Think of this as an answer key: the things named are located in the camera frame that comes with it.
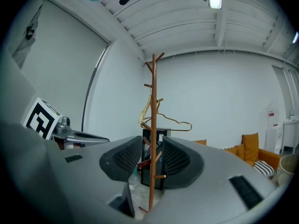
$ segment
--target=trash bin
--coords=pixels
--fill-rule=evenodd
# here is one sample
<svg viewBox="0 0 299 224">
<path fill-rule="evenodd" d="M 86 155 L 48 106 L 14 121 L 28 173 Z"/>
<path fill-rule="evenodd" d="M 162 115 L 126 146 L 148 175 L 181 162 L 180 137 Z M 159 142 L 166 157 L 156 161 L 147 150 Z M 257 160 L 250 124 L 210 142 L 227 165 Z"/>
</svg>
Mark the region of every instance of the trash bin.
<svg viewBox="0 0 299 224">
<path fill-rule="evenodd" d="M 280 186 L 288 184 L 294 176 L 297 163 L 299 161 L 299 154 L 290 154 L 284 156 L 277 169 L 278 184 Z"/>
</svg>

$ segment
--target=orange sofa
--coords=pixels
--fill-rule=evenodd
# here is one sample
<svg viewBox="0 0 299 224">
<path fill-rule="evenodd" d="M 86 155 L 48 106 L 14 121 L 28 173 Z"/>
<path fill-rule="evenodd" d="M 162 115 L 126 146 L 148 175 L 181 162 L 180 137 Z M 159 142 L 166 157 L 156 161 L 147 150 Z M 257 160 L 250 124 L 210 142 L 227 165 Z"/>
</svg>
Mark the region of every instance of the orange sofa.
<svg viewBox="0 0 299 224">
<path fill-rule="evenodd" d="M 206 145 L 206 140 L 193 142 Z M 259 148 L 258 133 L 244 134 L 241 145 L 224 150 L 238 156 L 264 176 L 273 176 L 279 166 L 280 155 Z"/>
</svg>

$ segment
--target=floor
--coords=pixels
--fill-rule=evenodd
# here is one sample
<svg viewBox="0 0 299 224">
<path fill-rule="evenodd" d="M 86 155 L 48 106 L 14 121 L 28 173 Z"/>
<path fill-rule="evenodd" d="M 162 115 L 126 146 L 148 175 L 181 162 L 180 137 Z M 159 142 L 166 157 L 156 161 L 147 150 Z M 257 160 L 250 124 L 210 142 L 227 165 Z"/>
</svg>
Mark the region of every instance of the floor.
<svg viewBox="0 0 299 224">
<path fill-rule="evenodd" d="M 135 219 L 142 220 L 145 215 L 139 207 L 145 210 L 149 209 L 150 188 L 140 183 L 140 174 L 133 173 L 129 178 L 129 187 L 132 196 Z M 155 189 L 154 206 L 160 201 L 162 191 Z"/>
</svg>

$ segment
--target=white cabinet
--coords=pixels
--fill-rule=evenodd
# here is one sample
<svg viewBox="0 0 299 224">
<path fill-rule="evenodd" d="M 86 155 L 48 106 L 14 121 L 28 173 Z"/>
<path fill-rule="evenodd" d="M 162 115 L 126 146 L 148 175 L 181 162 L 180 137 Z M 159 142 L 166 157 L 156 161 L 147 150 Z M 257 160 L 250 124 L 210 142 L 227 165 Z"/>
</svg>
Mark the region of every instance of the white cabinet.
<svg viewBox="0 0 299 224">
<path fill-rule="evenodd" d="M 299 143 L 299 121 L 292 120 L 284 122 L 283 147 L 292 147 L 293 153 Z"/>
<path fill-rule="evenodd" d="M 265 150 L 272 153 L 279 154 L 282 148 L 283 141 L 283 127 L 275 126 L 269 127 L 266 134 L 266 146 Z"/>
</svg>

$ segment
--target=black slot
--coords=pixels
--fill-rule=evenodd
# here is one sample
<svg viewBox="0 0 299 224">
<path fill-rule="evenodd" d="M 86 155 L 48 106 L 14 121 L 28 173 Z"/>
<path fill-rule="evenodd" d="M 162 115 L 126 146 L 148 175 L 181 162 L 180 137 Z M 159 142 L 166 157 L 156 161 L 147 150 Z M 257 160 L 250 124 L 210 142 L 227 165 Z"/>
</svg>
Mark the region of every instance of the black slot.
<svg viewBox="0 0 299 224">
<path fill-rule="evenodd" d="M 116 197 L 109 204 L 109 206 L 122 212 L 123 214 L 130 216 L 130 217 L 135 217 L 134 207 L 133 207 L 132 198 L 131 198 L 131 192 L 130 192 L 128 183 L 124 188 L 122 196 Z"/>
<path fill-rule="evenodd" d="M 67 162 L 73 162 L 73 161 L 76 161 L 76 160 L 79 160 L 79 159 L 82 159 L 83 157 L 79 154 L 76 154 L 74 156 L 69 156 L 69 157 L 66 157 L 65 160 Z"/>
<path fill-rule="evenodd" d="M 248 209 L 253 208 L 263 200 L 243 176 L 230 178 L 229 181 L 234 186 Z"/>
</svg>

